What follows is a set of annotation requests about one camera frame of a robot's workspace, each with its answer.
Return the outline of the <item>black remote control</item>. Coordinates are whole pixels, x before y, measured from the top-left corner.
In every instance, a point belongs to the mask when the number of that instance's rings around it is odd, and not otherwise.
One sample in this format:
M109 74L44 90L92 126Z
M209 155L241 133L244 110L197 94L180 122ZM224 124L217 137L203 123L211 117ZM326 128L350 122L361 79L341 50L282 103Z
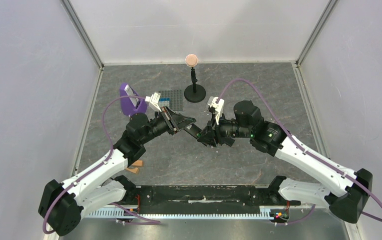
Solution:
M183 129L186 133L188 133L190 136L194 137L194 138L199 138L197 137L197 134L201 133L202 129L199 128L197 125L195 125L194 123L193 124L190 124L188 126L186 126L184 129Z

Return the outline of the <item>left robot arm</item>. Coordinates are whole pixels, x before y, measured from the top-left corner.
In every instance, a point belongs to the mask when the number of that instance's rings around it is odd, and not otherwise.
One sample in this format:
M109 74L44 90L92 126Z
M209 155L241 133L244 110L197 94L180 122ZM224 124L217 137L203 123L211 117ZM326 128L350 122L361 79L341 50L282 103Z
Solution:
M44 233L65 236L87 214L105 205L119 201L132 203L136 196L132 187L119 181L106 187L102 184L139 160L149 141L164 133L174 135L195 122L195 118L173 112L168 107L162 107L153 119L148 119L144 113L132 115L121 138L103 157L77 175L62 182L53 179L45 185L38 208L44 219Z

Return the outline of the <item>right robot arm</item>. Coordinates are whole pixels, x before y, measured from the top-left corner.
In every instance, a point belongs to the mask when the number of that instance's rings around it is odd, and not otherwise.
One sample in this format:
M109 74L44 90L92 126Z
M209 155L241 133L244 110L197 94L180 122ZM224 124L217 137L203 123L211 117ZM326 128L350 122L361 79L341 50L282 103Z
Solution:
M267 191L272 203L306 202L328 208L345 222L358 222L369 199L364 188L371 189L372 173L362 168L355 171L319 154L278 124L264 120L250 100L234 105L233 119L225 118L223 99L210 97L207 105L212 118L197 134L199 142L231 146L235 138L246 138L256 150L290 163L318 181L313 184L278 176Z

